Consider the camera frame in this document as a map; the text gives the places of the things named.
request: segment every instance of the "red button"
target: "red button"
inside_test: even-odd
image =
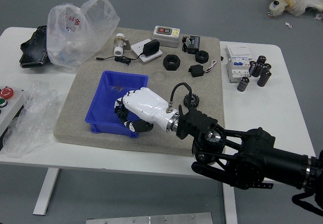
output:
[[[14,90],[12,88],[4,88],[0,92],[0,97],[3,99],[10,99],[14,96]]]

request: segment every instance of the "black ring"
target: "black ring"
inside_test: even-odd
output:
[[[195,60],[200,64],[205,64],[208,61],[207,51],[198,51],[195,54]]]

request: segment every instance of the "blue storage box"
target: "blue storage box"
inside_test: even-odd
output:
[[[130,131],[118,119],[114,112],[114,106],[116,100],[124,96],[129,90],[147,87],[147,83],[147,75],[104,71],[85,117],[85,121],[91,125],[91,132],[114,133],[127,135],[131,138],[138,137],[138,133]],[[135,121],[138,119],[135,114],[129,112],[128,120]]]

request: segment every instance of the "black connector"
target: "black connector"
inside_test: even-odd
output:
[[[203,66],[199,64],[191,66],[188,71],[191,73],[193,78],[204,75]]]

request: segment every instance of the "black capacitor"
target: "black capacitor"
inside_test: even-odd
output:
[[[247,88],[248,83],[249,83],[249,79],[247,77],[242,77],[237,87],[237,90],[240,92],[243,92]]]
[[[259,56],[258,59],[257,59],[257,63],[262,63],[264,64],[266,62],[267,58],[265,56]]]
[[[258,78],[265,68],[266,66],[263,63],[256,63],[256,67],[252,73],[253,77]]]
[[[272,66],[270,64],[264,64],[266,66],[265,70],[270,71],[272,69]]]
[[[265,85],[266,85],[266,83],[267,83],[267,81],[268,81],[268,79],[270,78],[270,76],[271,76],[271,75],[272,75],[272,74],[271,74],[271,72],[270,72],[270,71],[265,70],[265,71],[261,74],[261,76],[260,76],[259,80],[257,81],[257,85],[258,85],[258,86],[260,86],[260,87],[265,86]]]
[[[256,62],[255,61],[250,61],[250,68],[249,68],[249,76],[251,77],[254,69],[256,68]]]

